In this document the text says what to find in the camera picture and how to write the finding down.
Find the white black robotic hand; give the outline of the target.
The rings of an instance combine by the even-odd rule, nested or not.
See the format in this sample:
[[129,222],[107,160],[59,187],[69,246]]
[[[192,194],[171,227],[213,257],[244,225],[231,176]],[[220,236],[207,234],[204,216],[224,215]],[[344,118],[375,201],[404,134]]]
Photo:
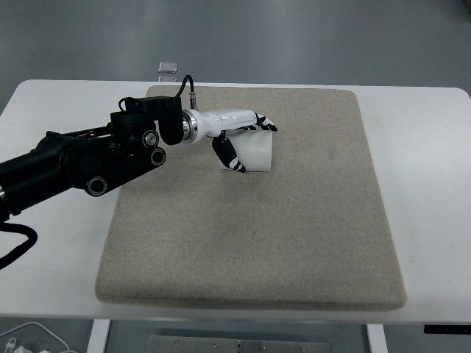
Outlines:
[[247,169],[238,157],[227,131],[255,131],[258,127],[263,131],[277,131],[269,118],[252,110],[183,110],[183,143],[192,144],[204,137],[211,138],[211,146],[222,165],[239,173],[245,173]]

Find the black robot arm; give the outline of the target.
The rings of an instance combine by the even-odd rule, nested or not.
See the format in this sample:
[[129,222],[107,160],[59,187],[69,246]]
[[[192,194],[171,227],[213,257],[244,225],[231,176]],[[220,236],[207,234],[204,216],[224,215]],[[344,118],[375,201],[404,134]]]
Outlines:
[[27,154],[1,164],[1,220],[70,188],[101,196],[166,161],[163,141],[183,140],[177,96],[119,102],[106,126],[61,134],[48,131]]

